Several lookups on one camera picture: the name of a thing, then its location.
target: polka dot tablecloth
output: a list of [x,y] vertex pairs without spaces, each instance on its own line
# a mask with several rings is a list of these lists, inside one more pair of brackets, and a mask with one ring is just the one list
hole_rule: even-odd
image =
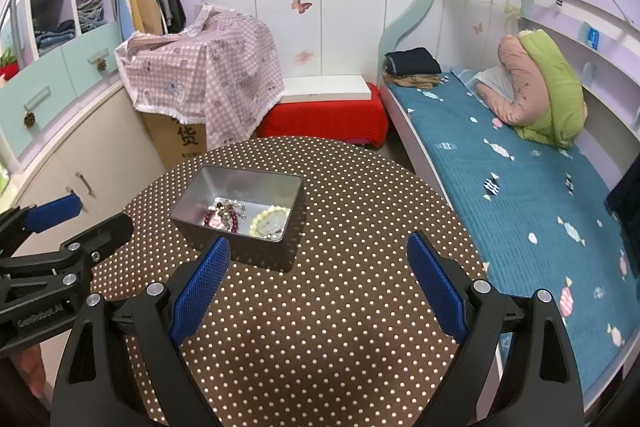
[[[484,277],[444,200],[382,156],[329,140],[233,144],[162,176],[126,208],[130,243],[101,263],[94,291],[136,295],[192,261],[168,217],[202,165],[303,178],[306,225],[288,273],[232,263],[182,355],[225,426],[411,426],[454,356],[405,256],[424,230],[441,255]],[[134,339],[127,346],[150,417],[164,422]]]

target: drawer handle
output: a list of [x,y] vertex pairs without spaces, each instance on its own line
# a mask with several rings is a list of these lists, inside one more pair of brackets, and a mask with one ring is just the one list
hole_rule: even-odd
[[[75,190],[73,190],[73,189],[72,189],[71,187],[69,187],[68,185],[65,187],[65,189],[66,189],[66,191],[67,191],[69,194],[75,194],[76,196],[78,196],[78,195],[76,194],[76,191],[75,191]],[[80,196],[78,196],[78,199],[80,200],[80,203],[82,203],[82,198],[81,198]],[[83,212],[86,212],[86,207],[84,206],[84,203],[82,203],[82,211],[83,211]]]
[[25,111],[24,118],[22,118],[22,123],[27,129],[32,128],[36,125],[36,116],[32,111]]
[[86,61],[89,64],[93,64],[95,68],[98,70],[98,73],[104,73],[107,70],[106,59],[108,56],[109,56],[109,49],[104,48],[103,50],[95,52]]
[[89,185],[89,182],[86,180],[86,178],[82,175],[82,172],[80,171],[76,172],[76,178],[78,178],[82,183],[84,183],[84,186],[86,187],[86,190],[89,196],[92,198],[95,197],[94,190],[91,188],[91,185]]
[[33,96],[29,102],[23,105],[25,112],[33,112],[44,100],[51,95],[51,88],[49,86],[43,87],[39,92]]

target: blue label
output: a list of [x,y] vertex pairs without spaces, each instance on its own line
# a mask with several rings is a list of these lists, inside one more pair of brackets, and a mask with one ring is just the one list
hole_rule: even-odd
[[589,29],[588,41],[591,44],[591,47],[594,50],[597,50],[598,49],[598,44],[600,42],[600,32],[595,28]]

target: checkered cloth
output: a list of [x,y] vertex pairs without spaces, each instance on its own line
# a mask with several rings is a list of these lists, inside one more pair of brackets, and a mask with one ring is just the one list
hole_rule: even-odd
[[205,123],[208,150],[249,139],[284,92],[267,26],[209,4],[180,34],[136,32],[115,56],[135,109]]

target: bunk bed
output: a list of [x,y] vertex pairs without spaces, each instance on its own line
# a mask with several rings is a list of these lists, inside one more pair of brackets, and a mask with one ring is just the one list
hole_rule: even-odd
[[[580,1],[640,26],[638,0]],[[433,2],[414,0],[386,29],[380,71],[385,54],[397,49]],[[533,0],[523,0],[520,26],[547,31],[584,88],[640,136],[640,78],[634,78],[639,57],[606,35],[595,51],[578,41],[579,21]],[[619,173],[607,171],[604,151],[588,138],[583,150],[520,139],[465,87],[477,71],[451,66],[428,93],[380,82],[383,102],[418,176],[465,223],[487,278],[516,295],[540,287],[553,292],[574,346],[587,410],[638,347],[636,280],[620,227],[604,207]],[[508,346],[504,337],[496,355],[499,374]]]

